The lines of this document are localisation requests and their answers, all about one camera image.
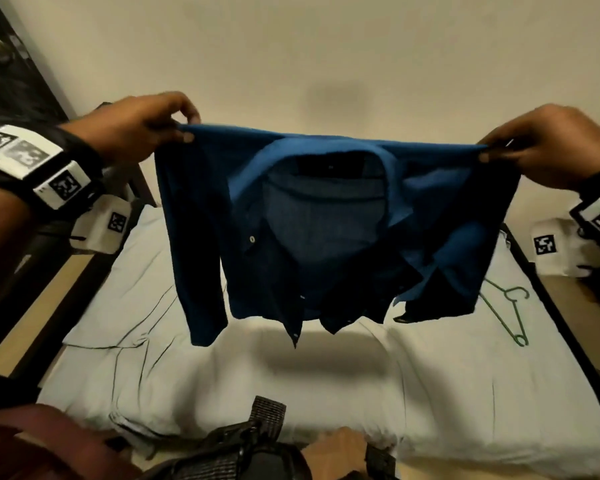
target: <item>beige wall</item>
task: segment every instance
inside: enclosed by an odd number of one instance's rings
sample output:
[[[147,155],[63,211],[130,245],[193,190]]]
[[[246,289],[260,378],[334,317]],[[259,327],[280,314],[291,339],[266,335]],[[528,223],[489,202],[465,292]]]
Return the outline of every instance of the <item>beige wall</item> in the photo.
[[[405,141],[475,142],[545,102],[600,121],[600,0],[0,5],[71,114],[181,89],[206,121]],[[528,250],[572,199],[523,182],[507,222]]]

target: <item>shirt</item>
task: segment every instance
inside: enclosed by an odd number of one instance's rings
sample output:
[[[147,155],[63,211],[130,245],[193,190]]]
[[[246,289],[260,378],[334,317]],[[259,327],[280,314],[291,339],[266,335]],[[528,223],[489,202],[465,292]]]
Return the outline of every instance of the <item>shirt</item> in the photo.
[[[398,143],[184,127],[191,144],[155,161],[176,290],[193,345],[231,313],[305,320],[336,333],[360,316],[382,323],[473,311],[520,174],[481,164],[477,145]]]

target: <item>bed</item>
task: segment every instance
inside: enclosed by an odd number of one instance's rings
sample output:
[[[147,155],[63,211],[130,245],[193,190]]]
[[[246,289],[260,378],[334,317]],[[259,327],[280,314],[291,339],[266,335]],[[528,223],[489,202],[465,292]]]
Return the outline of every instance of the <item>bed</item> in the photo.
[[[399,305],[384,325],[360,319],[336,335],[308,322],[296,350],[279,323],[254,317],[201,349],[189,344],[161,209],[137,166],[110,179],[133,200],[124,249],[90,259],[0,376],[0,407],[51,404],[150,454],[243,421],[260,394],[287,404],[288,441],[350,426],[400,460],[600,472],[600,378],[506,227],[472,315],[402,324]],[[0,341],[72,254],[59,225],[36,246],[0,300]]]

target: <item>white bed sheet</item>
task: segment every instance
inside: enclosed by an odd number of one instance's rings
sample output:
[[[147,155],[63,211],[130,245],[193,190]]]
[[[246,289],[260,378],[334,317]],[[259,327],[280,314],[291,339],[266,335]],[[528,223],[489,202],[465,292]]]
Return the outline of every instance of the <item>white bed sheet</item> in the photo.
[[[146,207],[39,401],[96,428],[145,438],[199,437],[248,417],[255,395],[287,405],[282,439],[350,426],[399,459],[524,463],[554,476],[600,473],[600,405],[504,238],[488,278],[517,299],[528,346],[480,300],[465,317],[384,325],[362,318],[336,335],[305,322],[297,349],[282,325],[230,320],[194,347],[173,286],[161,209]],[[510,301],[485,298],[513,334]]]

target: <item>door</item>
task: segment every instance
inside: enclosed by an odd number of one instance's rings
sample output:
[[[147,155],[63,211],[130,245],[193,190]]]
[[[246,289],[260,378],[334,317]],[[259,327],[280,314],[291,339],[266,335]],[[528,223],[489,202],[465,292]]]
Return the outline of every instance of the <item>door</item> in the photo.
[[[67,117],[0,10],[0,115],[58,123]]]

